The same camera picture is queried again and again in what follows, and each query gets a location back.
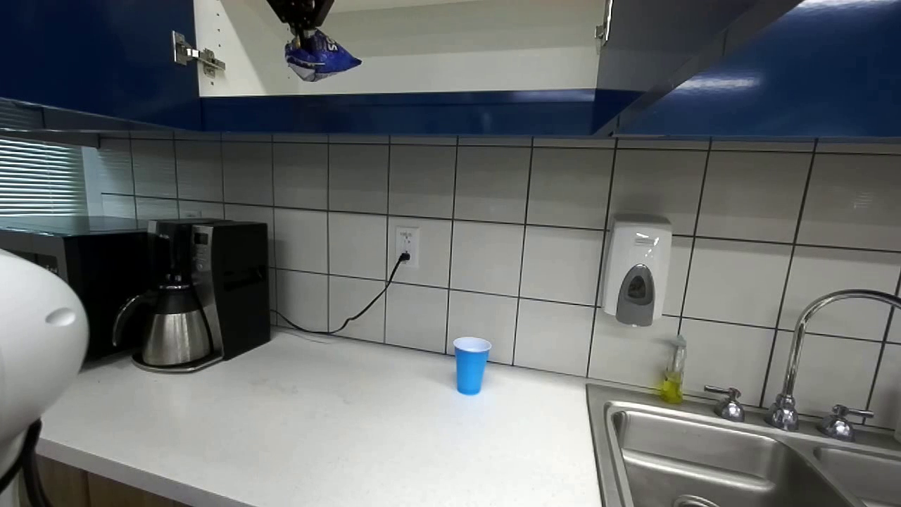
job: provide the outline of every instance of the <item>window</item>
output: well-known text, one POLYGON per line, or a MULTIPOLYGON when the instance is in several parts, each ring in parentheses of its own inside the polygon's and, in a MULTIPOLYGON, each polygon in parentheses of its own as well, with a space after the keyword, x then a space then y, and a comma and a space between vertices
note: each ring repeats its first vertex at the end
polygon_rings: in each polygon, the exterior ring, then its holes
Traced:
POLYGON ((83 217, 83 148, 0 138, 0 217, 83 217))

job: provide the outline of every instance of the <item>wall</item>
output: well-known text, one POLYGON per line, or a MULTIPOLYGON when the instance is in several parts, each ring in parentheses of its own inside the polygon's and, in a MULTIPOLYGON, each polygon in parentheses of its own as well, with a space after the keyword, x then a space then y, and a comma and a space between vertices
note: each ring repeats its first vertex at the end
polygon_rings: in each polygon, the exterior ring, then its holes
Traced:
MULTIPOLYGON (((492 359, 651 386, 663 334, 689 344, 687 389, 772 403, 788 330, 840 286, 898 292, 901 147, 467 138, 111 138, 88 148, 97 214, 261 220, 276 307, 336 327, 423 230, 423 265, 349 337, 449 351, 487 334, 492 359), (677 228, 668 317, 597 313, 604 230, 620 214, 677 228)), ((840 304, 805 340, 808 410, 901 414, 901 323, 840 304)))

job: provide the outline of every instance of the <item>wall-mounted dispenser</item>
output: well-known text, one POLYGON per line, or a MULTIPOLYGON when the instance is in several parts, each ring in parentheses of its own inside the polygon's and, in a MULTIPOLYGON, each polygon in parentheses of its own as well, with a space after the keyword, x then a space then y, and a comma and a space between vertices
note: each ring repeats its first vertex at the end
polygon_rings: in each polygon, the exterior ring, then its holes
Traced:
POLYGON ((615 221, 604 272, 604 310, 623 323, 651 327, 665 313, 671 221, 615 221))

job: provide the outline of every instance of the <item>kitchen counter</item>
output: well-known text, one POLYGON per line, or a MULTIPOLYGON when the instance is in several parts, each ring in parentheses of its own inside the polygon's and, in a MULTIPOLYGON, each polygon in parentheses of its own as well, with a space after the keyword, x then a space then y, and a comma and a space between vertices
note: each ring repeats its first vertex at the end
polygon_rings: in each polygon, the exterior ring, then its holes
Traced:
POLYGON ((597 507, 585 386, 276 331, 199 373, 97 365, 45 414, 39 454, 187 504, 597 507))

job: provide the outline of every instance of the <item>blue cup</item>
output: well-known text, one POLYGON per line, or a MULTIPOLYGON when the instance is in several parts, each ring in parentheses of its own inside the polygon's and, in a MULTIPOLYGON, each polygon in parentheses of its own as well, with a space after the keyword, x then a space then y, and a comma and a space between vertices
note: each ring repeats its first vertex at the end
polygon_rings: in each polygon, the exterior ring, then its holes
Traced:
POLYGON ((456 390, 460 393, 478 393, 484 380, 484 365, 490 354, 490 340, 484 337, 456 337, 453 340, 456 354, 456 390))

